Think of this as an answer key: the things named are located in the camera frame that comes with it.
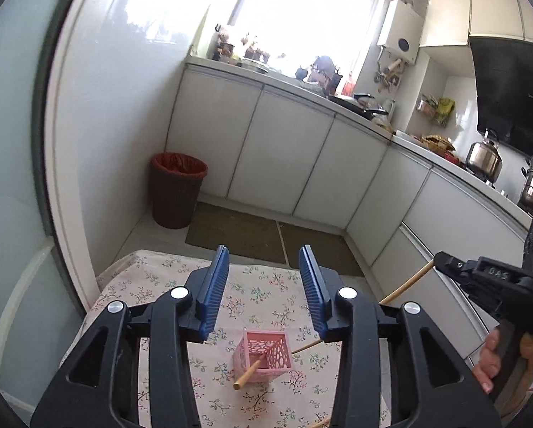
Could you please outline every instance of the brown floor mat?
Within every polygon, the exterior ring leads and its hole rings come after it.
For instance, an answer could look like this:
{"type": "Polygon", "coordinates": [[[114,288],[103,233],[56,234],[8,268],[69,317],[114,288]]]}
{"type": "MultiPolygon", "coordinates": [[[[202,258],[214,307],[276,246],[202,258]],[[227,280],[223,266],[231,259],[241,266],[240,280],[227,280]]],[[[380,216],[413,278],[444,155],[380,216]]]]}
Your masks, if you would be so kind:
{"type": "Polygon", "coordinates": [[[211,204],[197,203],[186,243],[213,250],[223,244],[231,254],[286,263],[274,220],[211,204]]]}
{"type": "Polygon", "coordinates": [[[319,265],[340,275],[364,276],[343,237],[290,224],[279,225],[290,267],[299,268],[299,249],[310,245],[319,265]]]}

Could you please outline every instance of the black range hood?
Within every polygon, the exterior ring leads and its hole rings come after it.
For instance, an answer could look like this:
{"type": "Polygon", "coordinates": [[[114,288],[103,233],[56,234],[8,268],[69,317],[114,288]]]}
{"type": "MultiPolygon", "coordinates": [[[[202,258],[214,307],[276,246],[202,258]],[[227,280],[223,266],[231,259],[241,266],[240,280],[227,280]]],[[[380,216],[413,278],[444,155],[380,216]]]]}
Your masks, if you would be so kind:
{"type": "Polygon", "coordinates": [[[533,155],[533,43],[470,37],[478,97],[479,133],[533,155]]]}

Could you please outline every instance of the wooden stick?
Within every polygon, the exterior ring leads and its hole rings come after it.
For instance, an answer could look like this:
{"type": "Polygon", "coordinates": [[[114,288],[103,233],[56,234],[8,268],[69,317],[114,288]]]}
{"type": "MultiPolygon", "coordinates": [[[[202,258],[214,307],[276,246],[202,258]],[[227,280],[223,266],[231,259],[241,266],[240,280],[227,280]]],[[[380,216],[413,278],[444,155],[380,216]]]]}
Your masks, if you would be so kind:
{"type": "Polygon", "coordinates": [[[300,351],[304,351],[306,349],[308,349],[309,347],[312,347],[312,346],[316,346],[317,344],[320,344],[322,343],[324,340],[316,340],[316,341],[313,341],[303,347],[301,347],[300,349],[297,349],[296,351],[292,351],[293,354],[296,354],[296,353],[299,353],[300,351]]]}
{"type": "Polygon", "coordinates": [[[386,296],[380,301],[380,304],[389,304],[394,299],[397,299],[398,296],[402,295],[411,288],[421,277],[423,277],[429,270],[433,268],[433,260],[430,260],[425,266],[417,272],[413,277],[411,277],[407,282],[401,285],[397,290],[393,291],[389,296],[386,296]]]}
{"type": "Polygon", "coordinates": [[[263,361],[263,359],[265,358],[266,356],[266,353],[264,353],[261,357],[259,357],[256,362],[251,365],[247,371],[245,373],[243,373],[239,379],[233,383],[233,387],[235,389],[241,389],[245,383],[247,383],[247,381],[249,380],[249,378],[253,375],[254,371],[259,368],[259,365],[261,364],[261,362],[263,361]]]}
{"type": "Polygon", "coordinates": [[[321,420],[318,423],[311,424],[308,428],[321,428],[327,423],[330,423],[330,417],[325,418],[324,420],[321,420]]]}
{"type": "MultiPolygon", "coordinates": [[[[393,291],[389,296],[386,296],[380,301],[380,304],[389,304],[394,299],[397,299],[399,296],[405,293],[409,288],[411,288],[421,277],[423,277],[429,270],[433,268],[433,260],[429,261],[427,264],[423,266],[423,268],[417,272],[413,277],[411,277],[407,282],[405,282],[403,285],[401,285],[397,290],[393,291]]],[[[296,351],[292,351],[293,354],[299,353],[300,351],[304,351],[308,349],[309,347],[316,346],[317,344],[322,343],[323,340],[316,340],[314,342],[311,342],[310,344],[307,344],[300,349],[297,349],[296,351]]]]}

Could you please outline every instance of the stainless steel kettle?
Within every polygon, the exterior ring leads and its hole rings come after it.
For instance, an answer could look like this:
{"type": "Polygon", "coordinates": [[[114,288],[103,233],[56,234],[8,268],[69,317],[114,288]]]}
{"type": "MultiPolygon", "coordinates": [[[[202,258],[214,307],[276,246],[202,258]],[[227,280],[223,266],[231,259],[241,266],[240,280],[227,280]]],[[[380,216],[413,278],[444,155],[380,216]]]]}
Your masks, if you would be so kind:
{"type": "Polygon", "coordinates": [[[498,143],[494,131],[487,129],[482,141],[473,143],[468,150],[465,165],[479,177],[495,183],[502,169],[502,159],[497,151],[498,143]]]}

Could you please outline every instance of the tablecloth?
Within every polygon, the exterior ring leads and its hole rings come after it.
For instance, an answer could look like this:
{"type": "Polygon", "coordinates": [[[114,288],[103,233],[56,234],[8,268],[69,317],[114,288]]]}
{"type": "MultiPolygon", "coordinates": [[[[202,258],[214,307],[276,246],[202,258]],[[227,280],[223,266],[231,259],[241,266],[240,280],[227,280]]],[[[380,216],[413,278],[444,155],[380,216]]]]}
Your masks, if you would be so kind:
{"type": "MultiPolygon", "coordinates": [[[[136,251],[98,279],[102,294],[74,341],[111,301],[129,306],[151,302],[191,271],[209,261],[136,251]]],[[[193,391],[202,426],[214,428],[306,428],[331,414],[340,344],[319,344],[293,356],[294,370],[270,383],[248,383],[235,391],[232,355],[243,330],[285,330],[291,347],[318,339],[312,328],[300,273],[260,265],[231,264],[215,330],[204,344],[189,343],[193,391]]],[[[149,340],[140,348],[138,403],[140,423],[149,427],[149,340]]],[[[382,399],[381,426],[390,425],[382,399]]]]}

